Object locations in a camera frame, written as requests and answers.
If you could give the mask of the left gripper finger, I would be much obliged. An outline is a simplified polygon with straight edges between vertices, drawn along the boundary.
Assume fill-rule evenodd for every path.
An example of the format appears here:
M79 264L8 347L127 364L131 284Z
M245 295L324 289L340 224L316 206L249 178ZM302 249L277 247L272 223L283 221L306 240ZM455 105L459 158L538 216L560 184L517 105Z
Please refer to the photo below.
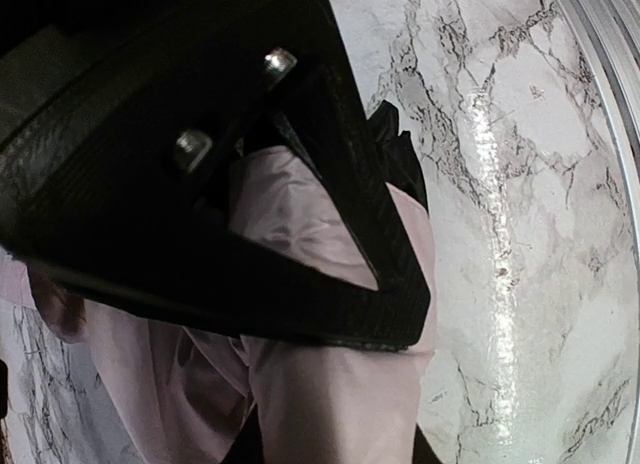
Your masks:
M270 121L319 180L368 290L232 233L215 204ZM330 0L1 0L1 244L132 314L405 349L430 292Z

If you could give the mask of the pink and black umbrella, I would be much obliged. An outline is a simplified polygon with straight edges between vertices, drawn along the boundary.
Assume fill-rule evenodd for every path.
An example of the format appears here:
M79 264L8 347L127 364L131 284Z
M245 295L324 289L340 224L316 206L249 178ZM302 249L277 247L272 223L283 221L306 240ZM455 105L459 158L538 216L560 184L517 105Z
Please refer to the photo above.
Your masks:
M329 195L271 119L257 122L230 172L230 229L355 285L372 271ZM255 414L268 463L408 463L436 317L400 353L237 338L135 317L76 296L1 258L1 298L88 347L146 463L219 463Z

